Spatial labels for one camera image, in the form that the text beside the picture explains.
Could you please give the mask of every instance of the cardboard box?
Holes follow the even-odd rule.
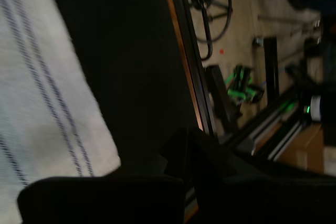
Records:
[[[320,124],[315,124],[300,132],[277,161],[324,173],[323,130],[320,128]]]

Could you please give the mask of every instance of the black metal bar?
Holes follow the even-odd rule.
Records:
[[[297,95],[297,88],[295,86],[286,90],[276,101],[268,105],[257,116],[255,116],[244,128],[242,128],[237,134],[225,142],[225,146],[229,149],[235,149],[249,134],[255,130],[264,120],[266,120],[272,113],[280,108],[286,101],[295,99]]]
[[[279,97],[277,38],[264,38],[267,103]]]
[[[218,14],[218,15],[215,15],[215,16],[208,16],[208,19],[209,19],[209,22],[212,22],[215,19],[223,18],[223,17],[226,17],[226,16],[227,16],[227,13],[221,13],[221,14]]]
[[[193,87],[199,107],[203,131],[217,139],[215,119],[208,95],[201,57],[197,45],[188,0],[174,0],[174,6],[180,27],[185,54],[188,60]]]
[[[294,125],[300,121],[301,113],[297,110],[277,132],[260,148],[256,156],[268,158],[273,150],[281,143],[284,137],[292,130]]]
[[[207,67],[205,69],[205,77],[209,92],[214,101],[216,114],[222,122],[225,133],[237,133],[239,130],[237,111],[233,107],[231,99],[227,94],[227,89],[219,66],[215,65]]]
[[[210,26],[209,26],[208,13],[207,13],[205,7],[202,7],[202,17],[203,17],[203,24],[204,24],[206,40],[211,40],[211,32],[210,32]],[[208,45],[208,53],[207,53],[205,58],[201,58],[202,61],[210,59],[210,57],[212,55],[212,52],[213,52],[212,42],[207,43],[207,45]]]

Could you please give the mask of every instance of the black object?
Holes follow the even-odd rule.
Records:
[[[320,44],[315,38],[306,38],[304,40],[304,56],[305,58],[321,56]]]
[[[220,118],[226,133],[236,133],[239,130],[237,119],[239,108],[234,106],[227,94],[225,82],[218,65],[205,69],[206,82],[214,101],[214,108]]]
[[[140,169],[177,129],[197,126],[167,0],[55,1],[122,169]],[[199,52],[181,33],[203,129],[213,135]]]
[[[203,223],[323,221],[333,216],[335,178],[235,155],[199,129],[180,130],[168,144],[180,151],[170,156],[162,152],[164,173],[51,178],[28,186],[18,198],[23,223],[183,223],[189,168]],[[237,214],[240,209],[244,214]]]
[[[202,223],[323,222],[332,218],[335,178],[249,155],[236,156],[199,132],[191,134],[195,139],[191,164]]]
[[[267,103],[279,97],[277,38],[264,38]]]
[[[229,84],[228,92],[234,92],[237,99],[234,100],[240,107],[242,102],[258,103],[264,95],[264,89],[251,84],[252,68],[237,65],[233,72],[233,81]]]

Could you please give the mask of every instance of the metal frame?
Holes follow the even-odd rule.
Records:
[[[256,156],[263,157],[268,160],[274,160],[279,156],[284,146],[287,146],[293,135],[301,129],[300,111],[296,111],[277,132],[268,140],[256,153]]]
[[[215,119],[208,95],[205,74],[197,45],[188,0],[173,0],[187,57],[192,83],[200,110],[203,130],[208,135],[217,139]]]
[[[209,92],[214,101],[215,110],[218,112],[225,133],[237,133],[239,131],[237,114],[239,110],[232,105],[227,94],[227,89],[221,70],[218,65],[209,66],[205,69],[206,81]]]
[[[279,98],[278,49],[276,37],[257,37],[253,46],[263,47],[265,54],[267,103]]]

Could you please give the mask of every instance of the green object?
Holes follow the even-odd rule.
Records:
[[[249,93],[250,95],[252,95],[253,97],[257,94],[256,91],[254,91],[253,89],[250,88],[246,88],[246,93]]]
[[[291,111],[294,107],[296,106],[296,102],[291,103],[290,105],[288,105],[288,107],[286,108],[286,112]]]
[[[229,75],[229,77],[228,78],[226,78],[226,80],[224,81],[225,82],[225,84],[228,84],[233,78],[234,78],[235,76],[234,76],[234,74],[232,73],[232,74],[230,74]]]
[[[233,91],[231,89],[229,89],[227,91],[227,94],[228,95],[231,95],[232,97],[239,97],[239,98],[242,98],[242,99],[246,99],[246,95],[244,93],[241,93],[241,92],[238,92],[238,91]]]

